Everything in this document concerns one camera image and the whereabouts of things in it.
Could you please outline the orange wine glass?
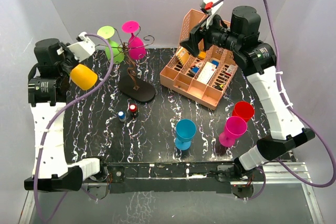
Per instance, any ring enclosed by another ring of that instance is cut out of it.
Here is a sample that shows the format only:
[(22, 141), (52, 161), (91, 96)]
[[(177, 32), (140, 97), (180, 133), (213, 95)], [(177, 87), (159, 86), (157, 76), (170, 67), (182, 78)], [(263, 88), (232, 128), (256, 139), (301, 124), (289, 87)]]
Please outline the orange wine glass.
[(83, 64), (78, 64), (70, 72), (71, 80), (81, 89), (91, 89), (98, 80), (98, 75)]

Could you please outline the green wine glass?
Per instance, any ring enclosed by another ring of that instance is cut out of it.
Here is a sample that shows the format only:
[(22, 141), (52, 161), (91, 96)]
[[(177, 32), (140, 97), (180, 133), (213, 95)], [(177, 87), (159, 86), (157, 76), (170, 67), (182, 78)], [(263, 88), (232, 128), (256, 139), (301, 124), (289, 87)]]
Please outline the green wine glass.
[(113, 41), (111, 38), (113, 37), (115, 33), (115, 29), (112, 26), (103, 26), (98, 29), (97, 35), (103, 37), (109, 42), (109, 45), (112, 49), (113, 54), (111, 54), (111, 51), (108, 47), (105, 48), (105, 53), (108, 60), (111, 60), (113, 56), (113, 63), (121, 63), (124, 60), (124, 53), (122, 51), (122, 48), (120, 45)]

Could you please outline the blue wine glass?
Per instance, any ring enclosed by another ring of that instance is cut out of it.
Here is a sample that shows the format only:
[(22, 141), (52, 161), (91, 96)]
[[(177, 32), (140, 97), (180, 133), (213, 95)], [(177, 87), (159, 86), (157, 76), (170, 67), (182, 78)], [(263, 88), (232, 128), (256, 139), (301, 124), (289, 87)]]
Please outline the blue wine glass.
[(196, 134), (196, 125), (189, 119), (182, 119), (176, 125), (175, 146), (181, 151), (190, 148), (191, 141)]

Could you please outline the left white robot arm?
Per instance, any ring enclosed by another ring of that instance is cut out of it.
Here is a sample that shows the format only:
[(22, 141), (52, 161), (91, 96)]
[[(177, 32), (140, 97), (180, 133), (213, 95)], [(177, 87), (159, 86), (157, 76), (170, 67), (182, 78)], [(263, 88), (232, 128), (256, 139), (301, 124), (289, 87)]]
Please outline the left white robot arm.
[(86, 158), (67, 164), (64, 151), (64, 111), (70, 81), (79, 88), (92, 88), (98, 76), (81, 62), (95, 52), (93, 41), (80, 34), (74, 44), (57, 38), (35, 44), (37, 63), (28, 74), (28, 103), (34, 119), (35, 161), (30, 177), (24, 180), (26, 190), (44, 192), (78, 191), (82, 182), (93, 177), (104, 181), (108, 168), (98, 158)]

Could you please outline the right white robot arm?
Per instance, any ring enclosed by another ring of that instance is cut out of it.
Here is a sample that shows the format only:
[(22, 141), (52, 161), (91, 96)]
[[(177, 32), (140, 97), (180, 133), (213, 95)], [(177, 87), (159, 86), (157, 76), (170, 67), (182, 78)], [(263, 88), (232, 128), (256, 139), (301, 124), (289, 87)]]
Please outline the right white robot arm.
[(207, 26), (206, 17), (191, 29), (186, 39), (180, 42), (191, 55), (199, 54), (200, 42), (209, 50), (215, 45), (232, 52), (233, 60), (256, 91), (267, 116), (270, 135), (261, 138), (248, 152), (235, 159), (234, 174), (247, 180), (253, 169), (287, 153), (315, 138), (312, 129), (304, 127), (284, 103), (276, 73), (276, 54), (271, 45), (259, 37), (261, 18), (255, 8), (238, 6), (233, 9), (230, 25), (226, 26), (219, 15)]

